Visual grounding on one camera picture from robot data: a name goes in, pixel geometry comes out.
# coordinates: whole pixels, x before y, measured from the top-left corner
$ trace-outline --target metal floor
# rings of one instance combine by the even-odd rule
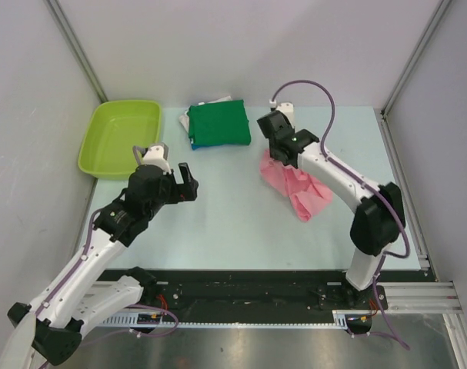
[[[80,348],[60,368],[458,368],[440,314],[391,320],[411,351],[380,337],[351,339],[340,330],[179,329],[164,338],[115,335]],[[372,330],[386,331],[380,317]],[[109,331],[98,328],[88,339]]]

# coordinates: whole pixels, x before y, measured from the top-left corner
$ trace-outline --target crumpled pink fabric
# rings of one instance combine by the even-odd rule
[[[264,151],[260,163],[261,176],[283,196],[289,196],[301,221],[308,221],[332,201],[332,191],[312,175],[292,165],[284,166]]]

